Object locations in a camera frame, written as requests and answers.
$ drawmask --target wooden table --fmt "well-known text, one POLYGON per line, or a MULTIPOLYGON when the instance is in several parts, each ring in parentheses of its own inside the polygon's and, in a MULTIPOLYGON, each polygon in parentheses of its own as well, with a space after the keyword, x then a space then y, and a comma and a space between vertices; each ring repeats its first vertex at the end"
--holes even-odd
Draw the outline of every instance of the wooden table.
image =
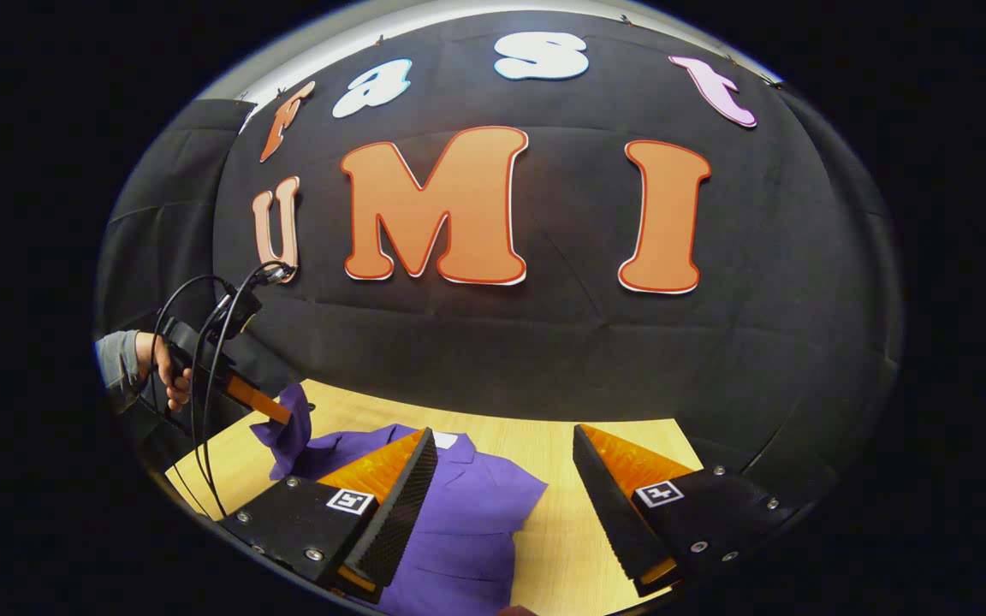
MULTIPOLYGON (((514 535, 513 605, 527 606, 540 616, 587 616, 606 615, 644 601, 622 573, 573 465, 573 426, 579 422, 471 416, 404 405, 320 382, 304 381, 302 387, 306 398, 317 407, 312 413, 312 436, 343 430, 371 432, 391 424, 466 433, 479 452, 510 459, 549 485, 524 529, 514 535)), ((208 441, 216 491, 228 512, 244 506, 273 484, 269 480, 273 456, 249 429, 251 424, 265 421, 267 418, 261 413, 251 413, 208 441)), ((668 456, 694 471, 702 468, 674 420, 590 425, 668 456)), ((177 469, 203 504, 204 513, 219 519, 218 507, 193 454, 181 459, 177 469)), ((173 467, 167 470, 167 477, 189 506, 200 511, 173 467)))

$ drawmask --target pink letter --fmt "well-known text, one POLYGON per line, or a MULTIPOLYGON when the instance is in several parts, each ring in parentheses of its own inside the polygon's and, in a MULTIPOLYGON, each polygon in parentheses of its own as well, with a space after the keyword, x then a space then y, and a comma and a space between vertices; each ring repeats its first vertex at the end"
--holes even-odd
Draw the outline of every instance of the pink letter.
POLYGON ((674 65, 684 67, 687 69, 687 73, 692 74, 692 79, 695 80, 695 85, 699 87, 702 98, 705 98, 707 102, 713 105, 713 109, 716 109, 717 113, 727 117, 729 120, 737 122, 741 126, 747 128, 755 127, 756 118, 751 115, 749 110, 741 109, 733 101, 733 97, 728 94, 728 90, 740 92, 733 85, 732 81, 715 73, 710 68, 710 65, 702 62, 702 60, 678 58, 676 56, 668 56, 668 59, 672 60, 674 65))

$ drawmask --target purple cloth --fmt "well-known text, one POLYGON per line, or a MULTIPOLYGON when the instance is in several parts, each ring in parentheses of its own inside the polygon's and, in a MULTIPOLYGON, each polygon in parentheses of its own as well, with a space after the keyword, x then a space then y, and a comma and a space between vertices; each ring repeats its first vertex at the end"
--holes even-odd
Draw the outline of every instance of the purple cloth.
POLYGON ((291 467, 310 438, 310 403, 306 402, 302 386, 289 385, 281 391, 281 406, 291 411, 287 425, 270 418, 269 423, 250 426, 254 436, 273 451, 276 464, 269 472, 269 479, 273 481, 290 475, 291 467))
MULTIPOLYGON (((288 406, 282 394, 281 403, 288 406)), ((306 415, 309 432, 309 412, 306 415)), ((270 424, 282 428, 278 422, 270 424)), ((293 459, 294 448, 284 440, 284 430, 251 428, 262 443, 273 448, 277 460, 274 472, 282 467, 281 460, 287 464, 293 459)), ((337 432, 312 438, 285 468, 290 469, 290 475, 318 480, 414 432, 414 428, 392 424, 375 432, 337 432)), ((450 448, 437 449, 436 472, 394 582, 383 589, 378 604, 357 603, 392 616, 496 616, 508 607, 516 564, 512 534, 523 529, 547 484, 513 461, 476 452, 466 434, 457 436, 450 448)))

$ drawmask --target clothing label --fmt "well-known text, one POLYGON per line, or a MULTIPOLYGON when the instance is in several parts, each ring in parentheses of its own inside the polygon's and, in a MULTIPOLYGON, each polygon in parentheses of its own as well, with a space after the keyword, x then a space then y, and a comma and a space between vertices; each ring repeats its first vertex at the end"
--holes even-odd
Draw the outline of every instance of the clothing label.
POLYGON ((441 449, 450 449, 451 445, 454 445, 455 441, 459 440, 458 434, 446 434, 443 432, 431 431, 431 437, 436 441, 436 447, 441 449))

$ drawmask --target person's hand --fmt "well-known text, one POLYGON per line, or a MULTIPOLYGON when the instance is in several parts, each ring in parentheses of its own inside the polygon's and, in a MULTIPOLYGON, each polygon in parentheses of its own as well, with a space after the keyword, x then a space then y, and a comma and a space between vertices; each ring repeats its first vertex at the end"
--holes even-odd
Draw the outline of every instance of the person's hand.
POLYGON ((531 609, 525 608, 523 605, 513 605, 505 607, 501 612, 497 612, 496 616, 538 616, 538 614, 532 612, 531 609))
POLYGON ((136 335, 136 358, 140 361, 140 380, 144 381, 150 373, 150 347, 154 342, 154 359, 157 362, 157 375, 165 383, 165 394, 169 397, 169 409, 177 412, 188 403, 188 383, 193 371, 185 368, 177 378, 173 375, 173 360, 161 335, 139 332, 136 335))

